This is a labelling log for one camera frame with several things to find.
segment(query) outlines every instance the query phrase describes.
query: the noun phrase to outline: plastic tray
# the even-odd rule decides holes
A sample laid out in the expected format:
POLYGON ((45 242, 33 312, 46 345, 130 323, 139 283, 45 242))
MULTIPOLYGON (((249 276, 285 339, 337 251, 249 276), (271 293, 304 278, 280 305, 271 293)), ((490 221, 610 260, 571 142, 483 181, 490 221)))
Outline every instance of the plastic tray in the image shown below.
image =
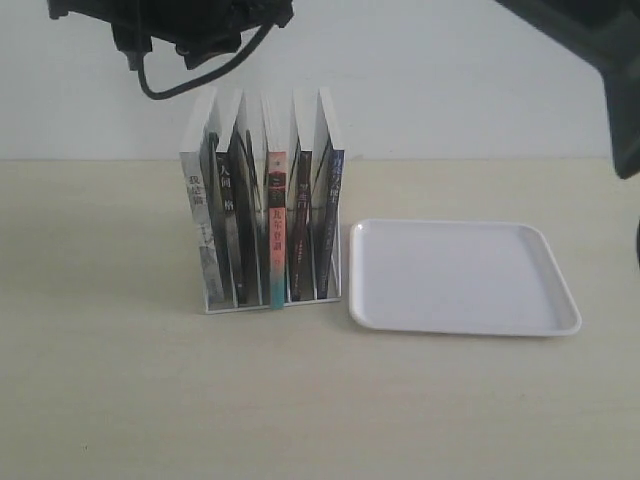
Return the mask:
POLYGON ((350 311, 377 330, 565 336, 580 313, 527 225, 364 220, 351 231, 350 311))

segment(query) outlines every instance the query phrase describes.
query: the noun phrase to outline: book spine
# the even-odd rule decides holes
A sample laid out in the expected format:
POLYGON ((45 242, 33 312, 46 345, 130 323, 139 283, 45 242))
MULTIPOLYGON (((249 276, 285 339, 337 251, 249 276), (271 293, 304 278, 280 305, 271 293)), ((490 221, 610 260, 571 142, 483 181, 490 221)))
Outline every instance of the book spine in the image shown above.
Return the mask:
POLYGON ((327 298, 329 291, 329 277, 331 276, 331 257, 333 255, 333 243, 338 222, 338 203, 340 201, 340 189, 342 188, 342 169, 344 166, 344 150, 333 152, 332 163, 327 175, 327 203, 325 210, 325 225, 322 230, 319 245, 318 262, 318 299, 327 298))
POLYGON ((309 219, 309 198, 311 177, 311 152, 300 152, 296 178, 296 202, 294 224, 291 232, 291 300, 297 302, 301 298, 300 280, 303 265, 307 261, 307 222, 309 219))
POLYGON ((200 168, 200 160, 195 152, 191 155, 186 154, 182 158, 182 170, 187 186, 191 214, 198 230, 198 246, 206 290, 211 297, 211 301, 222 302, 224 301, 224 288, 220 274, 217 246, 209 215, 206 184, 200 168))
POLYGON ((242 269, 242 254, 240 248, 240 231, 236 217, 236 202, 233 194, 233 180, 229 154, 216 154, 218 159, 218 178, 220 182, 220 196, 225 216, 225 230, 227 236, 227 251, 231 265, 231 275, 238 304, 247 303, 247 289, 242 269))
POLYGON ((285 301, 287 157, 284 152, 271 152, 268 155, 271 308, 280 309, 284 308, 285 301))

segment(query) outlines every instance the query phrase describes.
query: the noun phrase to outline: beige table surface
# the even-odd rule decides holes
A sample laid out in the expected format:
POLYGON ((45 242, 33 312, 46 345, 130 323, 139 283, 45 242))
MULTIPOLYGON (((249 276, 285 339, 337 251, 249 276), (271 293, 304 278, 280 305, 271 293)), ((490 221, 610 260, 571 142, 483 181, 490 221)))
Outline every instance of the beige table surface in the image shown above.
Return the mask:
POLYGON ((640 181, 353 162, 342 205, 532 224, 583 329, 372 333, 346 301, 206 317, 178 163, 2 163, 0 478, 640 478, 640 181))

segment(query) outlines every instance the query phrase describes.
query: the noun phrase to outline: black cable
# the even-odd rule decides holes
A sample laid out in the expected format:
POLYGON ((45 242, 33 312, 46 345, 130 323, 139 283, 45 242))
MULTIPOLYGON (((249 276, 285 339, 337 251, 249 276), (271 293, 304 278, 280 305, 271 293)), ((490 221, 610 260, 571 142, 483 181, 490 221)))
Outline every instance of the black cable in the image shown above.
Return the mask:
POLYGON ((147 74, 144 68, 144 52, 142 47, 143 31, 142 31, 141 4, 142 4, 142 0, 136 0, 137 15, 138 15, 137 31, 136 31, 137 42, 138 42, 137 51, 136 51, 136 60, 138 63, 137 65, 138 81, 140 82, 140 88, 142 88, 142 91, 144 92, 144 94, 152 100, 167 100, 169 98, 173 98, 177 95, 181 95, 185 92, 188 92, 189 90, 193 90, 194 88, 198 88, 198 87, 201 87, 202 85, 206 85, 207 83, 213 82, 214 80, 217 80, 218 78, 223 77, 224 75, 234 70, 236 67, 242 64, 242 62, 244 62, 247 58, 249 58, 249 55, 251 55, 256 50, 256 48, 258 48, 258 46, 262 43, 262 41, 266 38, 266 36, 271 31, 271 29, 274 27, 277 16, 279 14, 278 8, 277 7, 274 8, 273 13, 269 16, 267 21, 258 29, 255 35, 251 38, 251 40, 249 40, 249 42, 244 46, 244 48, 242 48, 242 50, 240 50, 231 60, 229 60, 224 65, 216 68, 212 72, 202 75, 201 77, 194 78, 193 80, 189 80, 185 83, 177 85, 168 90, 155 92, 151 90, 151 87, 149 86, 149 82, 147 81, 147 74))

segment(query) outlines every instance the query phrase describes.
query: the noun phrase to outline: rectangular tray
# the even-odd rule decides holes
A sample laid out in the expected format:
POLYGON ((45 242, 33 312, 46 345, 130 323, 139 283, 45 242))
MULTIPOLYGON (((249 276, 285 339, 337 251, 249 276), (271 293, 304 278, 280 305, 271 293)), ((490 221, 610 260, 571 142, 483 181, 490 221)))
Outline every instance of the rectangular tray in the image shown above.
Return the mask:
POLYGON ((521 224, 364 220, 350 311, 376 330, 566 336, 582 319, 551 249, 521 224))

